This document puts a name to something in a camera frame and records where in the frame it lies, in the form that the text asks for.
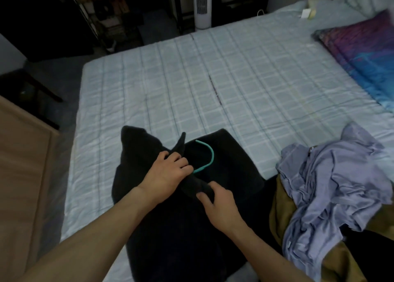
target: tower fan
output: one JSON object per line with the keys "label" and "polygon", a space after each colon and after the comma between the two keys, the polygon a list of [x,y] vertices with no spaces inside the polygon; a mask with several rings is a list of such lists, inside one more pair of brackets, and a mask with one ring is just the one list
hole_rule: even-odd
{"label": "tower fan", "polygon": [[193,1],[195,31],[210,28],[212,26],[212,0]]}

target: hand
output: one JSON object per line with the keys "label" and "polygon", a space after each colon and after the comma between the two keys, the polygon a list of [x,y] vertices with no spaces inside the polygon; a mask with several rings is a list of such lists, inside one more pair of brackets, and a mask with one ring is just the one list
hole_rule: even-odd
{"label": "hand", "polygon": [[197,198],[204,205],[205,213],[209,221],[225,235],[229,235],[233,229],[245,224],[235,205],[233,193],[226,190],[217,182],[210,182],[209,185],[214,190],[215,200],[211,203],[205,193],[198,193]]}
{"label": "hand", "polygon": [[159,153],[144,180],[138,185],[154,205],[170,197],[179,183],[193,172],[188,160],[179,153],[173,152],[165,159],[167,155],[167,151]]}

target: mattress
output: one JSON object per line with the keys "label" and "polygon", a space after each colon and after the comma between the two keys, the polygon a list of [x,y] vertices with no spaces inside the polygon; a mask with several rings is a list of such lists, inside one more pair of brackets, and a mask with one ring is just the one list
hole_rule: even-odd
{"label": "mattress", "polygon": [[[166,147],[225,128],[264,178],[285,146],[340,137],[356,121],[386,147],[377,162],[394,179],[394,119],[311,33],[364,20],[330,0],[313,20],[305,2],[172,40],[106,56],[83,70],[62,240],[112,205],[123,125],[145,128]],[[106,281],[132,281],[123,248]]]}

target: wooden cabinet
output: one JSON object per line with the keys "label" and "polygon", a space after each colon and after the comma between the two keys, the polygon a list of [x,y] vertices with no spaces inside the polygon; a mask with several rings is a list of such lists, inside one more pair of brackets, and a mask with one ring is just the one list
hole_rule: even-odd
{"label": "wooden cabinet", "polygon": [[0,277],[37,258],[57,130],[0,97]]}

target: white sheet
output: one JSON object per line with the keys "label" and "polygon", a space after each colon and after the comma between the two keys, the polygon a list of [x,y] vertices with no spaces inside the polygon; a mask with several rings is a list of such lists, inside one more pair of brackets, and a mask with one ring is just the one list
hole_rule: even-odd
{"label": "white sheet", "polygon": [[[165,146],[226,128],[265,178],[283,147],[338,138],[356,121],[389,154],[394,178],[394,119],[360,88],[324,47],[316,29],[364,17],[321,0],[314,20],[305,2],[226,26],[198,31],[85,65],[72,148],[62,240],[112,206],[123,125],[144,127]],[[125,249],[106,281],[132,281]]]}

